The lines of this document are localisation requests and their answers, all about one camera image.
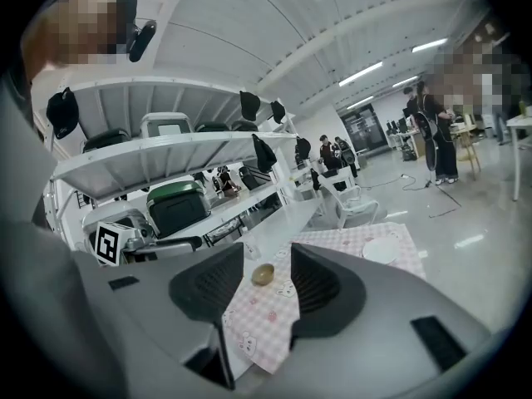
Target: person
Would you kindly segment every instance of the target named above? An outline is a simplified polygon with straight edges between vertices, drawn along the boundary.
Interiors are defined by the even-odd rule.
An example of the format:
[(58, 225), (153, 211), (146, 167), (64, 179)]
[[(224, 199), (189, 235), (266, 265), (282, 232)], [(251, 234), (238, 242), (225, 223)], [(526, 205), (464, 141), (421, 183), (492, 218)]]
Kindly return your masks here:
[(319, 163), (324, 163), (327, 170), (338, 170), (342, 168), (342, 162), (336, 157), (336, 153), (340, 151), (340, 148), (336, 144), (329, 142), (329, 139), (325, 135), (321, 135), (319, 141), (322, 142), (322, 146), (319, 149)]
[[(42, 192), (57, 162), (35, 134), (31, 86), (47, 66), (89, 63), (116, 50), (135, 16), (136, 0), (53, 0), (36, 15), (0, 78), (0, 154), (10, 155), (0, 165), (6, 180), (2, 290), (32, 347), (96, 397), (127, 397), (126, 378), (88, 303), (74, 252), (43, 229)], [(58, 333), (60, 342), (54, 341)]]
[(405, 95), (408, 96), (408, 102), (406, 103), (406, 108), (408, 109), (408, 115), (412, 116), (417, 113), (417, 99), (414, 89), (411, 87), (405, 87), (402, 91)]
[(431, 121), (437, 124), (437, 133), (434, 141), (438, 146), (436, 152), (436, 185), (447, 181), (452, 184), (458, 179), (456, 168), (456, 149), (451, 139), (449, 122), (451, 116), (446, 113), (444, 107), (429, 93), (424, 81), (419, 81), (416, 87), (417, 107), (419, 111)]
[(239, 188), (232, 180), (229, 175), (229, 169), (227, 165), (221, 167), (219, 172), (219, 187), (220, 190), (224, 193), (225, 197), (234, 197), (236, 196), (236, 191)]
[[(54, 0), (37, 14), (1, 80), (6, 100), (33, 130), (33, 79), (49, 66), (87, 64), (98, 54), (117, 53), (126, 45), (128, 31), (132, 31), (136, 5), (137, 0)], [(46, 156), (40, 154), (44, 166)], [(40, 200), (33, 222), (47, 228), (44, 214)]]
[(358, 177), (358, 174), (357, 174), (357, 167), (355, 166), (355, 163), (352, 162), (351, 164), (349, 164), (345, 158), (346, 153), (348, 152), (351, 152), (352, 158), (355, 158), (355, 153), (351, 150), (346, 140), (340, 139), (339, 136), (336, 136), (334, 138), (334, 141), (336, 142), (336, 145), (338, 149), (340, 150), (340, 160), (342, 161), (343, 166), (347, 167), (349, 165), (349, 167), (351, 168), (352, 177), (356, 179)]

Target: white chair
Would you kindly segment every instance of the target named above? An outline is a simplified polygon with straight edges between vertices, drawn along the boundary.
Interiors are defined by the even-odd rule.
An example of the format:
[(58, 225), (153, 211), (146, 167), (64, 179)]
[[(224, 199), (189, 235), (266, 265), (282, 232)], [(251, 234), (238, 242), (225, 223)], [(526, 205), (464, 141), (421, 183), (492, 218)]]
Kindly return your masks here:
[(338, 216), (338, 228), (342, 229), (346, 223), (347, 218), (356, 217), (361, 215), (367, 209), (373, 207), (371, 218), (368, 224), (373, 224), (377, 211), (379, 210), (379, 203), (374, 199), (363, 195), (362, 189), (358, 185), (354, 185), (354, 181), (351, 186), (342, 192), (338, 192), (334, 187), (333, 182), (323, 177), (322, 175), (318, 176), (318, 181), (321, 186), (328, 190), (331, 195), (336, 200), (335, 207), (337, 210)]

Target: cable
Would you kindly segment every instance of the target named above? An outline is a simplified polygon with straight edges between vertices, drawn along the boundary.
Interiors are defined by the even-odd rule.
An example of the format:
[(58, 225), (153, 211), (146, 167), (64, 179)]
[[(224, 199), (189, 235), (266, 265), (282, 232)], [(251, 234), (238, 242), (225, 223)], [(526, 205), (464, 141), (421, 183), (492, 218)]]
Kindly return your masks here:
[(453, 211), (457, 211), (458, 209), (462, 208), (462, 205), (458, 201), (456, 201), (456, 199), (454, 199), (452, 196), (447, 194), (442, 188), (440, 188), (440, 186), (437, 185), (436, 188), (438, 188), (441, 192), (443, 192), (445, 195), (447, 195), (449, 198), (451, 198), (454, 201), (454, 203), (456, 205), (458, 205), (458, 207), (456, 207), (454, 209), (450, 209), (450, 210), (446, 211), (445, 213), (435, 214), (433, 216), (429, 215), (429, 219), (435, 219), (436, 217), (444, 216), (446, 214), (452, 213)]
[[(432, 183), (432, 179), (431, 179), (432, 178), (432, 174), (431, 174), (431, 178), (425, 183), (425, 186), (423, 186), (422, 188), (408, 188), (408, 186), (414, 185), (417, 182), (416, 178), (413, 177), (413, 176), (409, 176), (409, 175), (401, 175), (401, 177), (413, 179), (413, 181), (410, 182), (408, 185), (404, 185), (402, 187), (402, 190), (424, 190), (424, 189), (428, 188), (431, 185), (431, 183)], [(440, 188), (440, 186), (436, 185), (436, 188), (440, 192), (443, 192), (445, 195), (447, 195), (447, 197), (451, 198), (451, 200), (457, 205), (457, 207), (455, 207), (454, 209), (450, 209), (450, 210), (448, 210), (448, 211), (446, 211), (444, 213), (429, 215), (429, 219), (435, 219), (436, 217), (440, 217), (440, 216), (443, 216), (445, 214), (452, 213), (453, 211), (457, 211), (458, 209), (462, 208), (462, 205), (456, 199), (454, 199), (451, 195), (449, 195), (447, 192), (445, 192), (442, 188)]]
[(432, 183), (432, 180), (429, 179), (426, 183), (425, 183), (425, 186), (421, 187), (421, 188), (408, 188), (408, 186), (412, 186), (414, 185), (416, 182), (417, 182), (417, 179), (413, 176), (409, 176), (409, 175), (401, 175), (401, 177), (405, 177), (405, 178), (408, 178), (408, 179), (413, 179), (412, 182), (410, 182), (408, 185), (404, 185), (402, 187), (402, 190), (424, 190), (426, 188), (429, 187), (429, 185)]
[(376, 188), (376, 187), (378, 187), (378, 186), (389, 185), (390, 183), (397, 182), (398, 180), (401, 180), (401, 179), (403, 179), (402, 176), (401, 176), (401, 177), (398, 177), (398, 178), (395, 179), (395, 180), (390, 180), (389, 182), (386, 182), (386, 183), (380, 183), (380, 184), (378, 184), (378, 185), (372, 185), (372, 186), (362, 186), (362, 185), (358, 185), (358, 186), (360, 186), (360, 188), (363, 189), (363, 190), (372, 190), (373, 188)]

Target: black cap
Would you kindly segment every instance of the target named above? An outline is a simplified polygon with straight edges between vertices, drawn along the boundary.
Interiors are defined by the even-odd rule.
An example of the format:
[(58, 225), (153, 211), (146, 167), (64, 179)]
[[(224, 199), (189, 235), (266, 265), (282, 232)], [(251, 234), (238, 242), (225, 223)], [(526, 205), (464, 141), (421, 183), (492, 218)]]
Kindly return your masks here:
[(240, 91), (240, 105), (242, 106), (242, 117), (248, 121), (257, 120), (257, 112), (260, 108), (258, 96), (248, 91)]
[(273, 112), (273, 120), (277, 124), (281, 124), (281, 120), (286, 115), (286, 111), (284, 110), (284, 106), (282, 106), (279, 102), (275, 101), (270, 103), (270, 106), (272, 107)]
[(76, 97), (68, 87), (48, 100), (47, 119), (52, 123), (57, 139), (69, 135), (76, 128), (80, 112)]

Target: checkered tablecloth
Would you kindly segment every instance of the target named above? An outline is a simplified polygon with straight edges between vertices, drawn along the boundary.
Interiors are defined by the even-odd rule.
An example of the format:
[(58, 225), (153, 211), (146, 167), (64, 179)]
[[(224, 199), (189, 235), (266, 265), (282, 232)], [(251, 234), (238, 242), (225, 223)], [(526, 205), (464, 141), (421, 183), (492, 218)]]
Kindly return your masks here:
[(397, 259), (390, 265), (425, 278), (425, 272), (404, 224), (383, 223), (350, 229), (302, 232), (288, 241), (270, 260), (274, 281), (255, 287), (244, 277), (223, 316), (229, 335), (252, 362), (274, 373), (288, 356), (292, 324), (299, 319), (298, 295), (290, 280), (292, 243), (316, 245), (353, 256), (362, 256), (367, 241), (393, 236), (401, 244)]

